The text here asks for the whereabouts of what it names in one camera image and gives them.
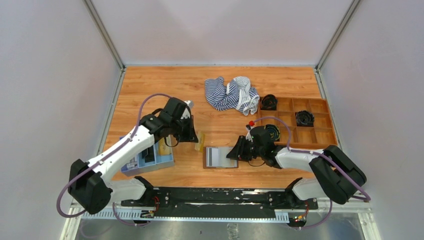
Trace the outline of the brown leather card holder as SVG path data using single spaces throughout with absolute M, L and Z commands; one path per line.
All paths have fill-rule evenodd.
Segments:
M 206 146 L 203 148 L 204 169 L 237 169 L 239 164 L 236 160 L 227 158 L 232 147 Z

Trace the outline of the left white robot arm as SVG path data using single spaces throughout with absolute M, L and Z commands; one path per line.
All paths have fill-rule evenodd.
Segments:
M 77 159 L 70 167 L 69 182 L 60 192 L 68 192 L 91 215 L 112 203 L 135 201 L 149 206 L 153 186 L 143 177 L 114 181 L 113 176 L 132 158 L 170 135 L 178 143 L 198 143 L 190 100 L 169 97 L 163 108 L 139 115 L 135 127 L 101 154 L 88 161 Z

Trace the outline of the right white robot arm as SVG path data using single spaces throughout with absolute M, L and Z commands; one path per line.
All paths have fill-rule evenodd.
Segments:
M 275 144 L 264 126 L 239 136 L 226 157 L 244 162 L 260 157 L 272 168 L 313 173 L 312 178 L 298 178 L 285 189 L 286 204 L 292 209 L 298 209 L 306 200 L 324 197 L 344 205 L 356 192 L 362 192 L 367 182 L 364 172 L 338 146 L 308 150 Z

